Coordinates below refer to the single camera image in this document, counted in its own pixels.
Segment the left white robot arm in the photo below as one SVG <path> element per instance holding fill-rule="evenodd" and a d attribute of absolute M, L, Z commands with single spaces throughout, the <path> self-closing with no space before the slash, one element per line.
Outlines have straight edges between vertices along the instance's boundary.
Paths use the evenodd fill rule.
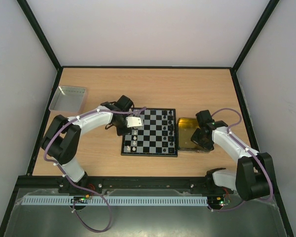
<path fill-rule="evenodd" d="M 52 162 L 64 175 L 78 183 L 86 177 L 85 170 L 75 157 L 80 137 L 103 125 L 105 129 L 114 126 L 118 136 L 129 134 L 131 128 L 127 126 L 126 118 L 132 114 L 129 111 L 132 107 L 133 101 L 122 95 L 117 101 L 104 102 L 79 116 L 56 116 L 41 142 L 44 160 Z"/>

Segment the black magnetic chess board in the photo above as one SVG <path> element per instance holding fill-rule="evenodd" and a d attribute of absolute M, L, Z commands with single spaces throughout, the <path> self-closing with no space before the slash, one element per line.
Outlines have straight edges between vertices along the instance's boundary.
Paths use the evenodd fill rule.
<path fill-rule="evenodd" d="M 140 113 L 144 125 L 133 128 L 123 136 L 121 143 L 122 156 L 177 157 L 178 129 L 175 109 L 147 108 Z"/>

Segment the gold metal tin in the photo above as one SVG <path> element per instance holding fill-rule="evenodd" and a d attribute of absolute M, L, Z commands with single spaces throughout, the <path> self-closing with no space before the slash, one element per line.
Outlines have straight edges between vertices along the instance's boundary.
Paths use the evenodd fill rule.
<path fill-rule="evenodd" d="M 209 153 L 210 151 L 202 151 L 200 148 L 191 142 L 191 136 L 197 128 L 205 128 L 209 130 L 206 125 L 199 127 L 196 118 L 179 118 L 178 123 L 178 150 L 182 152 L 195 152 L 195 153 Z"/>

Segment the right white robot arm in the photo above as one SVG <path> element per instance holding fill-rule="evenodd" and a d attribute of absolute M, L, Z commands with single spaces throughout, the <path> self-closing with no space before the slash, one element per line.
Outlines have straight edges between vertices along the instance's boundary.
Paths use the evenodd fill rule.
<path fill-rule="evenodd" d="M 276 184 L 272 157 L 250 147 L 232 132 L 232 127 L 242 121 L 241 114 L 237 115 L 239 120 L 231 125 L 222 120 L 215 121 L 209 110 L 195 115 L 198 128 L 191 141 L 205 152 L 213 151 L 217 145 L 237 164 L 236 172 L 225 168 L 210 170 L 207 174 L 209 179 L 205 181 L 206 190 L 214 194 L 224 187 L 236 191 L 244 201 L 271 201 Z"/>

